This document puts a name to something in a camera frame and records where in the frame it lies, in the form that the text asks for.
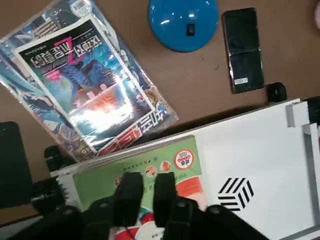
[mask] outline magazine cover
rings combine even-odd
[[[14,53],[95,152],[154,110],[91,15]]]
[[[103,31],[104,36],[109,39],[125,66],[137,79],[140,87],[154,106],[154,111],[151,114],[147,114],[136,125],[132,125],[127,131],[115,137],[107,144],[106,148],[98,151],[96,155],[103,156],[115,152],[128,147],[139,139],[143,142],[150,139],[149,136],[152,139],[155,133],[161,132],[178,120],[175,111],[159,93],[157,87],[93,0],[54,0],[43,11],[0,40],[0,64],[3,66],[0,69],[0,83],[23,104],[27,111],[34,115],[57,143],[65,148],[76,161],[92,159],[94,152],[80,137],[73,124],[70,124],[69,120],[60,114],[60,110],[55,108],[50,97],[15,56],[14,50],[64,29],[89,15],[93,15],[97,19],[96,24]]]
[[[151,149],[111,163],[101,164],[75,173],[76,192],[83,210],[96,200],[114,194],[124,172],[140,172],[144,193],[136,226],[119,228],[116,240],[160,240],[163,228],[157,228],[152,210],[154,183],[158,173],[173,172],[179,196],[197,201],[201,209],[208,205],[202,185],[202,170],[194,137]]]

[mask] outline plastic wrap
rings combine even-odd
[[[76,161],[178,118],[92,0],[60,0],[0,41],[0,80]]]

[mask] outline striped logo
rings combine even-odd
[[[249,180],[229,177],[218,193],[220,204],[230,211],[241,211],[254,196]]]

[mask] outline brown desk surface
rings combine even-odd
[[[0,37],[49,2],[3,1],[0,9]],[[284,83],[290,98],[320,95],[320,30],[314,22],[317,2],[218,0],[221,14],[233,9],[257,9],[265,83]],[[207,46],[192,53],[176,53],[163,47],[152,34],[147,19],[148,0],[96,0],[96,3],[177,111],[180,117],[178,124],[226,110],[265,103],[263,89],[232,94],[221,22]],[[0,121],[15,121],[20,126],[33,180],[48,177],[43,151],[54,141],[3,87],[0,87],[0,99]],[[2,210],[0,224],[9,218],[14,219],[15,215],[23,211],[27,214],[29,210],[28,207]]]

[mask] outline smartphone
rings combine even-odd
[[[33,182],[15,122],[0,122],[0,153],[0,209],[30,203]]]
[[[263,88],[256,9],[226,11],[222,18],[233,92],[238,94]]]

